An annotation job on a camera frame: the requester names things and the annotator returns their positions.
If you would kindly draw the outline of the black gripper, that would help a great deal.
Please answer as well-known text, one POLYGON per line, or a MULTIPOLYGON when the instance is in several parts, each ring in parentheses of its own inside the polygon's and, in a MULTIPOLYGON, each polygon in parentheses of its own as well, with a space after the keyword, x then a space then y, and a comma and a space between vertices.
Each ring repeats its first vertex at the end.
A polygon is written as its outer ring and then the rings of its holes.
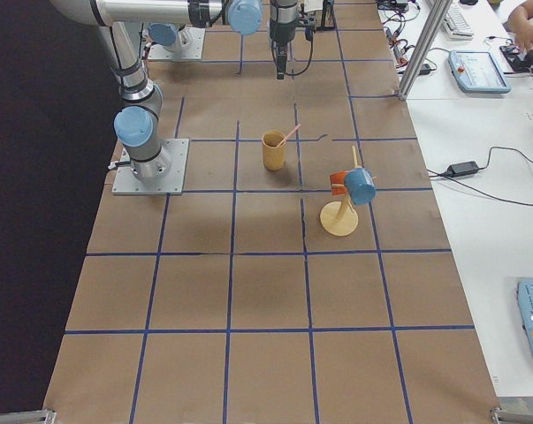
POLYGON ((270 38, 272 58, 276 66, 276 78, 283 80, 286 75, 287 45, 295 37, 299 23, 299 4, 296 0, 270 1, 270 38))

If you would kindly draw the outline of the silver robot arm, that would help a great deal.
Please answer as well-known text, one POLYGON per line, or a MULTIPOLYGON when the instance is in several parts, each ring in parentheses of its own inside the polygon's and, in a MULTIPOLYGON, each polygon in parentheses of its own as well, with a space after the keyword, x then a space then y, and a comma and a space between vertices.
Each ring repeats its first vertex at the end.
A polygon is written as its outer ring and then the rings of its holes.
POLYGON ((152 22, 148 25, 148 35, 153 43, 171 52, 180 52, 191 46, 193 37, 185 25, 152 22))
POLYGON ((53 6, 68 19, 98 30, 125 104, 114 118, 114 129, 129 157, 126 177, 136 184, 130 192, 181 191, 189 142, 157 136, 163 94, 149 77, 126 23, 147 24, 157 44, 180 52, 182 34, 214 25, 229 26, 240 35, 253 34, 263 22, 261 2, 55 1, 53 6))

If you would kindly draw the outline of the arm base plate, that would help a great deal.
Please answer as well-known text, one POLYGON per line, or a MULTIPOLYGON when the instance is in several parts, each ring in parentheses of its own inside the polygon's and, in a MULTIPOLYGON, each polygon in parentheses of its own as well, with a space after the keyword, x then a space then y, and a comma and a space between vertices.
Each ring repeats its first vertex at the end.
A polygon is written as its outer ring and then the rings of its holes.
POLYGON ((160 139, 159 155, 150 162, 136 162, 123 148, 111 192, 115 195, 181 195, 183 193, 189 139, 160 139))
POLYGON ((148 60, 159 62, 186 62, 202 59, 205 30, 190 26, 178 28, 173 24, 151 23, 148 60))

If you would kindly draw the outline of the person hand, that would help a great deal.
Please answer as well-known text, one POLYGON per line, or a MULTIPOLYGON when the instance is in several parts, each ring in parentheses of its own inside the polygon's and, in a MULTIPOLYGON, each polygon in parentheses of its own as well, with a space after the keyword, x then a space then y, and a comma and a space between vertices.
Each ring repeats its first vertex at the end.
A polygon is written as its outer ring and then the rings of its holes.
POLYGON ((523 52, 533 50, 533 4, 517 6, 509 15, 507 24, 514 34, 514 44, 523 52))

